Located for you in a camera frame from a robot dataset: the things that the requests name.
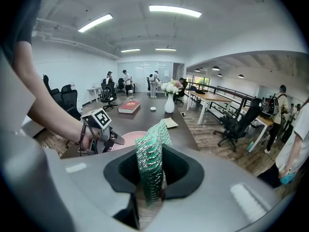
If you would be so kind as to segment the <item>person's left hand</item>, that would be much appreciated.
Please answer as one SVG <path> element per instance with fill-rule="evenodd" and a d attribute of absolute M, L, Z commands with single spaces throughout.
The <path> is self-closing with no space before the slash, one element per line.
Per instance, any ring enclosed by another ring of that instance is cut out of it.
<path fill-rule="evenodd" d="M 80 148 L 82 150 L 90 150 L 94 136 L 88 126 L 85 126 L 80 138 Z"/>

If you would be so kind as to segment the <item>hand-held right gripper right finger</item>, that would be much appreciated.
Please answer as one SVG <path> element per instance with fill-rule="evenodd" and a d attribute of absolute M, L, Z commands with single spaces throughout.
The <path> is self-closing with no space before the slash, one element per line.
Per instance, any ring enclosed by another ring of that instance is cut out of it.
<path fill-rule="evenodd" d="M 167 187 L 156 232 L 263 232 L 278 218 L 271 187 L 235 163 L 163 145 Z"/>

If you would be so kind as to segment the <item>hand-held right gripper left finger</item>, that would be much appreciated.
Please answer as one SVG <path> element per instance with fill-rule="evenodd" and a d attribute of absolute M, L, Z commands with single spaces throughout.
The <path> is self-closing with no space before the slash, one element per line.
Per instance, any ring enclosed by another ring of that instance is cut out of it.
<path fill-rule="evenodd" d="M 100 211 L 134 229 L 140 228 L 136 201 L 140 174 L 132 148 L 82 156 L 73 146 L 61 161 L 73 182 Z"/>

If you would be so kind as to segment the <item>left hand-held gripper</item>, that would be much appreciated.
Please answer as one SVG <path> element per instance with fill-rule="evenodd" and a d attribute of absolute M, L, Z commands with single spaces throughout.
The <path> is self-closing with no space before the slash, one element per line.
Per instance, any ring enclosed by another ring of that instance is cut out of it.
<path fill-rule="evenodd" d="M 80 140 L 77 145 L 79 146 L 78 152 L 80 155 L 95 155 L 101 154 L 108 150 L 104 145 L 108 140 L 114 144 L 124 145 L 125 139 L 118 135 L 113 130 L 110 130 L 109 124 L 111 118 L 107 115 L 103 108 L 95 109 L 81 116 L 83 123 L 80 138 L 85 126 L 88 126 L 91 130 L 94 139 L 90 150 L 82 150 L 80 148 Z"/>

